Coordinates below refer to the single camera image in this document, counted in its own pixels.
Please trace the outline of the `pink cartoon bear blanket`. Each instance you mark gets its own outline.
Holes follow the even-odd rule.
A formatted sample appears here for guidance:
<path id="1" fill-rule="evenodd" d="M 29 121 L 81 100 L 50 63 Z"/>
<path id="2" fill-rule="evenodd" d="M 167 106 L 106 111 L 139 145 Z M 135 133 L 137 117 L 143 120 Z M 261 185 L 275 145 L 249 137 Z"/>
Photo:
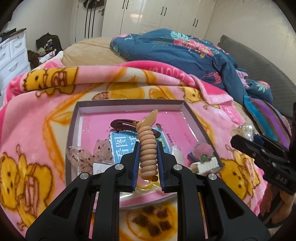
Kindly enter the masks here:
<path id="1" fill-rule="evenodd" d="M 187 102 L 224 165 L 220 177 L 255 213 L 266 189 L 253 159 L 230 146 L 244 114 L 231 96 L 179 68 L 155 61 L 66 67 L 55 60 L 15 77 L 1 107 L 1 208 L 24 236 L 65 188 L 65 149 L 79 101 Z"/>

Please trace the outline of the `white drawer chest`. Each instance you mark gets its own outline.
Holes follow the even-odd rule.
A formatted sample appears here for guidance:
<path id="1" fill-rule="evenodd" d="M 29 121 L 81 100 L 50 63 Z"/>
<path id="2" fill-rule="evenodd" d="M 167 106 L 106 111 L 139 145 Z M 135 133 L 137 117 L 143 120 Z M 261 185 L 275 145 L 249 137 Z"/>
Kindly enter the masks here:
<path id="1" fill-rule="evenodd" d="M 1 42 L 1 95 L 4 95 L 12 79 L 30 70 L 26 46 L 26 28 L 24 28 L 12 33 Z"/>

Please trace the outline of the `grey shallow box tray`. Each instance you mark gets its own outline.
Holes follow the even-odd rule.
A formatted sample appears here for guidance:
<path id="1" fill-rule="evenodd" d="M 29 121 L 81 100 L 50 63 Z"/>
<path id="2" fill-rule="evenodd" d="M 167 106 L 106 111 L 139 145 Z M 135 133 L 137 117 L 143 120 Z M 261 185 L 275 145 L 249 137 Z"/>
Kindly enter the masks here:
<path id="1" fill-rule="evenodd" d="M 190 159 L 196 145 L 210 144 L 209 135 L 189 105 L 181 100 L 96 100 L 76 103 L 66 144 L 66 182 L 80 173 L 99 174 L 133 152 L 138 141 L 132 130 L 119 130 L 115 120 L 140 121 L 158 111 L 153 129 L 166 153 L 186 167 L 193 166 L 201 175 L 219 172 L 223 165 L 217 154 L 201 163 Z"/>

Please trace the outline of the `hanging bags on door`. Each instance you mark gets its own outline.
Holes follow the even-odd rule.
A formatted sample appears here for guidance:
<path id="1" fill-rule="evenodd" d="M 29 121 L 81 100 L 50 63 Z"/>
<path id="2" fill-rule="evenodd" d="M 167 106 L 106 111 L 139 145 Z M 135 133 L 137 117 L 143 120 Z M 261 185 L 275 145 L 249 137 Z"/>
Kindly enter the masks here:
<path id="1" fill-rule="evenodd" d="M 101 7 L 101 6 L 104 6 L 104 5 L 105 5 L 104 0 L 86 0 L 83 3 L 83 6 L 86 9 L 97 8 L 97 7 Z"/>

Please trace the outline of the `pink pompom hair clip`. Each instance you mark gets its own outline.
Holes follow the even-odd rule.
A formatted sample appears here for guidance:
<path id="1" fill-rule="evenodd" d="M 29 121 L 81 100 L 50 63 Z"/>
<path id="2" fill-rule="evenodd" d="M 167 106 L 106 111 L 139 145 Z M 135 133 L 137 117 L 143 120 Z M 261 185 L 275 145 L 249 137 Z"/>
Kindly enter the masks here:
<path id="1" fill-rule="evenodd" d="M 187 155 L 191 162 L 206 162 L 214 157 L 214 149 L 210 144 L 201 143 L 196 144 L 193 150 Z"/>

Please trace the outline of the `pearl hair accessory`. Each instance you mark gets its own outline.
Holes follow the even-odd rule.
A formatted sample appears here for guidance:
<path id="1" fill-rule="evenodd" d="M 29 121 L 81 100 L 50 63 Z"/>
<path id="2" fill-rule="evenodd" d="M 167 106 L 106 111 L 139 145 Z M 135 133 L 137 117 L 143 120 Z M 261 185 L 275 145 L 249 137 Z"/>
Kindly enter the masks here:
<path id="1" fill-rule="evenodd" d="M 245 139 L 253 142 L 254 135 L 255 135 L 255 127 L 252 124 L 248 124 L 248 123 L 245 123 L 238 127 L 235 127 L 233 125 L 232 130 L 230 132 L 230 136 L 233 137 L 235 135 L 240 135 Z"/>

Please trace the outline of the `white bedroom door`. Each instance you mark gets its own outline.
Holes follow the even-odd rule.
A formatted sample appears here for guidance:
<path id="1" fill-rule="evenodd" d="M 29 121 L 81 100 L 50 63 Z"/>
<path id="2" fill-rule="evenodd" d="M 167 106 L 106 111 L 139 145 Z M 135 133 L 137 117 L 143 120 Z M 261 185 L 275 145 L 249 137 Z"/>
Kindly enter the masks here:
<path id="1" fill-rule="evenodd" d="M 78 1 L 77 7 L 75 8 L 75 42 L 102 36 L 106 1 L 104 1 L 104 6 L 92 9 L 86 9 L 83 6 L 84 2 L 85 1 Z"/>

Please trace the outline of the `white earring card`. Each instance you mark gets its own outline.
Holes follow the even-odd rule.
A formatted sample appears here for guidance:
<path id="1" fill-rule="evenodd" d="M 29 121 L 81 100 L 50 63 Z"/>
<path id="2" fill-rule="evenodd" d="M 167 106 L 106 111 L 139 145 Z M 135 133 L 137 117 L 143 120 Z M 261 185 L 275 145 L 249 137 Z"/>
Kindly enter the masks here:
<path id="1" fill-rule="evenodd" d="M 93 169 L 93 175 L 100 174 L 105 172 L 108 168 L 110 168 L 112 165 L 109 164 L 102 164 L 102 163 L 93 163 L 92 169 Z"/>

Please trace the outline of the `blue floral quilt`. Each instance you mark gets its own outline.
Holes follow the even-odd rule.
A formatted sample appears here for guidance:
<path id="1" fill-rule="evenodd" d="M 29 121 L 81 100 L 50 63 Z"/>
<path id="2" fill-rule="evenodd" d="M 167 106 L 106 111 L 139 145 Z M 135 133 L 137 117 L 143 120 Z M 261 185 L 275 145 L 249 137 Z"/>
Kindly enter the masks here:
<path id="1" fill-rule="evenodd" d="M 239 104 L 250 96 L 273 103 L 268 84 L 248 78 L 245 69 L 218 45 L 169 29 L 114 37 L 111 49 L 129 61 L 166 63 L 228 92 Z"/>

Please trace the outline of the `blue Chinese book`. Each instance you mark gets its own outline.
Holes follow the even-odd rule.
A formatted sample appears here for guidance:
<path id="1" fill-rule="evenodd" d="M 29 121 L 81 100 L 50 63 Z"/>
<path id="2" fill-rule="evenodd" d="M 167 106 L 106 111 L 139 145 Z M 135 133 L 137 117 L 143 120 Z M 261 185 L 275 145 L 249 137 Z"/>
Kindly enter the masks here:
<path id="1" fill-rule="evenodd" d="M 159 128 L 153 128 L 155 131 L 161 133 L 157 141 L 162 143 L 163 149 L 166 153 L 171 153 L 171 148 L 166 140 L 164 132 Z M 138 142 L 137 133 L 133 131 L 110 132 L 109 142 L 112 148 L 112 156 L 114 163 L 119 163 L 125 154 L 133 152 L 135 143 Z"/>

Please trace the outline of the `dark grey headboard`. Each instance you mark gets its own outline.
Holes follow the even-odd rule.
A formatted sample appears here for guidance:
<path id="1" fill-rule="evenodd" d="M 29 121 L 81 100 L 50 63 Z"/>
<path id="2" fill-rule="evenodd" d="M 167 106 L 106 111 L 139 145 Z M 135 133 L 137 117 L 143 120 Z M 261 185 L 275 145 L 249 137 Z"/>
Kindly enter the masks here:
<path id="1" fill-rule="evenodd" d="M 221 36 L 218 46 L 229 53 L 251 79 L 268 83 L 274 107 L 286 118 L 293 117 L 295 84 L 278 67 L 253 49 L 226 35 Z"/>

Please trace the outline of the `maroon large hair clip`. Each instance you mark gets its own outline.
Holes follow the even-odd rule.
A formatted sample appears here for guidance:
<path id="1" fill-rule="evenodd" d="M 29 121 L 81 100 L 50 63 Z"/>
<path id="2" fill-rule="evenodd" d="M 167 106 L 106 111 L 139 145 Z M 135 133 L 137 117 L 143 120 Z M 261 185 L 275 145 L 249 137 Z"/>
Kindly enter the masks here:
<path id="1" fill-rule="evenodd" d="M 140 130 L 140 128 L 144 126 L 149 126 L 151 133 L 148 133 L 147 129 L 145 129 L 143 132 L 138 134 L 139 138 L 143 138 L 144 136 L 154 136 L 154 139 L 159 138 L 161 136 L 161 133 L 158 131 L 155 131 L 152 128 L 153 122 L 151 120 L 128 120 L 128 119 L 117 119 L 113 120 L 111 122 L 111 127 L 114 128 L 117 132 L 119 131 L 133 131 L 137 132 Z"/>

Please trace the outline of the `tan bed sheet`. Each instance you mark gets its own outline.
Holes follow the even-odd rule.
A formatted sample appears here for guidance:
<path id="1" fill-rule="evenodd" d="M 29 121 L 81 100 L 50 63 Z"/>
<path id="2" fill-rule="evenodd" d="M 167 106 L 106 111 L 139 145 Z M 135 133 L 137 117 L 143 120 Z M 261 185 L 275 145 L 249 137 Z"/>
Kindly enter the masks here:
<path id="1" fill-rule="evenodd" d="M 61 62 L 66 67 L 112 66 L 127 62 L 111 49 L 110 42 L 111 38 L 98 37 L 74 43 L 63 51 Z"/>

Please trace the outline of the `striped colourful pillow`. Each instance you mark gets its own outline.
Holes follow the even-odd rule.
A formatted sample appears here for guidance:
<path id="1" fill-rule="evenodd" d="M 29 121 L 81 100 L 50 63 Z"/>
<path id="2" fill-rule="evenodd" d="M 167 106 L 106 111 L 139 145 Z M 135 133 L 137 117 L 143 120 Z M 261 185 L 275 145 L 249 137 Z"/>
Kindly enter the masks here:
<path id="1" fill-rule="evenodd" d="M 266 101 L 244 96 L 244 106 L 256 122 L 260 132 L 289 148 L 292 132 L 287 119 Z"/>

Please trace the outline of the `yellow hoop earrings pack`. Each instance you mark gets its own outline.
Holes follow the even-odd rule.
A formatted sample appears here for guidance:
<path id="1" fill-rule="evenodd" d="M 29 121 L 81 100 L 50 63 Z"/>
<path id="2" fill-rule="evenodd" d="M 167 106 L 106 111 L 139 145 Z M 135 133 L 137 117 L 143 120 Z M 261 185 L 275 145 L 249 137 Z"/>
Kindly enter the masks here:
<path id="1" fill-rule="evenodd" d="M 142 182 L 142 183 L 138 183 L 137 184 L 137 188 L 141 189 L 141 190 L 150 190 L 153 188 L 159 188 L 160 184 L 159 182 Z"/>

